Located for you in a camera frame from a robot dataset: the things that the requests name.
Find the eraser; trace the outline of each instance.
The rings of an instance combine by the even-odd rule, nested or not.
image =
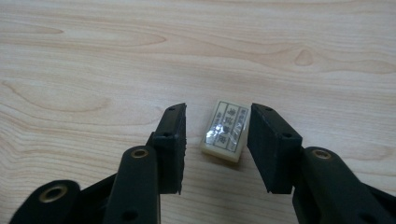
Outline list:
[[[248,140],[250,107],[218,101],[205,129],[201,149],[204,153],[238,162]]]

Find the light wood surface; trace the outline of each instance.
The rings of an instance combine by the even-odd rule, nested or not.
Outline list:
[[[54,179],[84,189],[187,103],[180,196],[163,223],[296,223],[247,148],[198,148],[214,103],[276,109],[304,147],[396,193],[395,1],[1,1],[0,223]]]

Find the wooden table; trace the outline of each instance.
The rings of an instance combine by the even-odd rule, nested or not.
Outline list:
[[[0,223],[54,179],[84,189],[187,103],[183,190],[163,223],[296,223],[247,148],[199,142],[218,99],[276,109],[304,147],[396,193],[395,1],[1,1]]]

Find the metal screw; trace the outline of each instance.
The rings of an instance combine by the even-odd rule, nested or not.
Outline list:
[[[140,159],[147,157],[148,154],[149,152],[145,149],[137,149],[131,153],[131,156],[135,159]]]
[[[315,149],[312,151],[312,153],[314,153],[314,155],[316,157],[323,159],[323,160],[327,160],[332,157],[332,155],[325,150]]]
[[[42,203],[52,203],[56,200],[62,198],[67,192],[67,186],[64,184],[59,184],[52,186],[49,189],[44,190],[38,197],[38,200]]]

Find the screw hole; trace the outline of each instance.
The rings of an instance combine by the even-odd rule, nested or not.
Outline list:
[[[319,150],[319,149],[313,150],[312,153],[314,153],[314,155],[316,157],[323,159],[323,160],[327,160],[332,156],[329,152],[324,151],[324,150]]]
[[[140,159],[143,157],[146,157],[149,154],[149,152],[145,149],[138,149],[132,152],[131,156],[135,159]]]
[[[134,209],[128,209],[122,214],[122,219],[124,221],[133,221],[138,217],[137,212]]]
[[[67,192],[66,185],[55,185],[49,189],[44,190],[38,197],[38,200],[42,203],[52,203],[62,198]]]
[[[370,214],[367,213],[360,213],[359,217],[361,218],[361,220],[363,220],[365,223],[377,223],[376,218],[373,217]]]
[[[288,138],[291,137],[291,133],[282,133],[282,135]]]

